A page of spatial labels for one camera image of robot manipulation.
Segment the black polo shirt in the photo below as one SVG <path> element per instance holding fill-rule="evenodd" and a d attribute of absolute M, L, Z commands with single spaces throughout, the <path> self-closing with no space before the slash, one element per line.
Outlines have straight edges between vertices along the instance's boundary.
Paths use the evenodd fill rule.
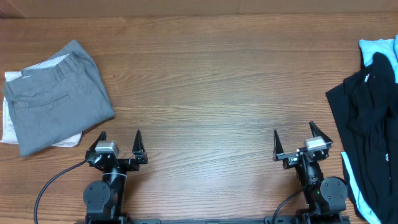
<path fill-rule="evenodd" d="M 365 201 L 383 223 L 397 221 L 397 83 L 387 57 L 345 80 L 353 135 L 349 158 Z"/>

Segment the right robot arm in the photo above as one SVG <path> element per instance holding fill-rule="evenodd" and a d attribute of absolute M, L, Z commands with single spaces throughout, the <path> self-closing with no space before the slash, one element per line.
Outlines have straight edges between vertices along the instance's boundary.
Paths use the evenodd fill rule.
<path fill-rule="evenodd" d="M 346 210 L 348 184 L 339 177 L 324 177 L 319 162 L 329 157 L 333 141 L 314 122 L 309 122 L 312 137 L 306 139 L 303 147 L 286 154 L 277 131 L 274 131 L 273 160 L 282 161 L 284 169 L 294 168 L 301 189 L 286 198 L 265 223 L 296 224 L 350 224 Z M 291 199 L 303 193 L 307 208 L 298 209 L 295 215 L 280 216 L 280 209 Z"/>

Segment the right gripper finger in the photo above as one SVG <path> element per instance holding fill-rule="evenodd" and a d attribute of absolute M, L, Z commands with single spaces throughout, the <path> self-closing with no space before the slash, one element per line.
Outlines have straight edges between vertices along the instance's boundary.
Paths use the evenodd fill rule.
<path fill-rule="evenodd" d="M 322 137 L 327 145 L 331 145 L 333 143 L 333 141 L 323 131 L 321 131 L 313 121 L 309 122 L 309 126 L 314 138 Z"/>
<path fill-rule="evenodd" d="M 281 157 L 284 155 L 284 150 L 282 147 L 282 143 L 280 141 L 279 135 L 277 133 L 277 130 L 274 130 L 274 151 L 273 151 L 273 156 L 274 157 Z"/>

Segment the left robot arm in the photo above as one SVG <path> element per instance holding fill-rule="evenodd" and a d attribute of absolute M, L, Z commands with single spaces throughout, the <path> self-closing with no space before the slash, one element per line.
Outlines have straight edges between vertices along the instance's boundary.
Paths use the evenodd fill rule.
<path fill-rule="evenodd" d="M 87 150 L 87 163 L 103 174 L 101 180 L 88 184 L 83 192 L 86 223 L 132 222 L 122 209 L 127 173 L 138 171 L 139 166 L 148 163 L 140 131 L 136 133 L 132 153 L 133 158 L 120 159 L 118 145 L 115 141 L 107 141 L 104 131 Z"/>

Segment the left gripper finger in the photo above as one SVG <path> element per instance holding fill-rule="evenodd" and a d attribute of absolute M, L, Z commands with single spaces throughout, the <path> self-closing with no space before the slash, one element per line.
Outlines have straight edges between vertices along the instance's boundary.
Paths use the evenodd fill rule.
<path fill-rule="evenodd" d="M 95 151 L 95 147 L 100 141 L 105 141 L 106 140 L 106 132 L 102 131 L 100 135 L 97 137 L 97 139 L 94 141 L 94 143 L 90 146 L 89 151 Z"/>
<path fill-rule="evenodd" d="M 142 134 L 141 134 L 140 130 L 137 130 L 137 132 L 136 132 L 136 137 L 135 137 L 134 144 L 132 147 L 132 153 L 135 156 L 143 156 L 144 154 L 146 154 L 146 150 L 143 145 Z"/>

